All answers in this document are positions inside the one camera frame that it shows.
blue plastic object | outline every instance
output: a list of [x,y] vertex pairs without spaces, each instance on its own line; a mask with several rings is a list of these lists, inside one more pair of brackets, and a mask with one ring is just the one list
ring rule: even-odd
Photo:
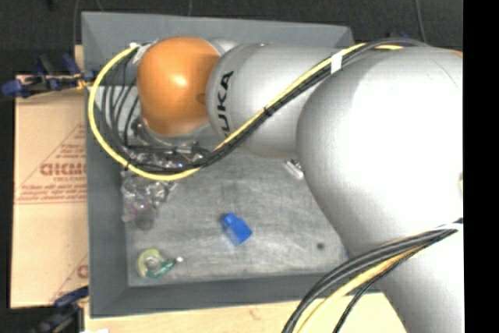
[[6,97],[29,97],[31,95],[28,87],[20,80],[10,80],[2,84],[2,93]]
[[92,69],[88,69],[87,71],[83,71],[81,73],[81,79],[84,80],[85,82],[90,82],[92,80],[95,80],[96,77],[97,73]]
[[80,287],[79,289],[73,290],[65,294],[64,296],[58,298],[54,302],[54,306],[56,308],[64,308],[72,303],[78,301],[79,299],[85,298],[88,296],[88,286]]
[[244,222],[244,219],[238,218],[233,213],[225,214],[221,222],[224,226],[224,231],[235,246],[239,246],[251,235],[250,227]]
[[64,64],[64,66],[71,75],[76,75],[81,73],[79,66],[76,64],[75,59],[70,55],[68,55],[67,53],[62,55],[62,63]]

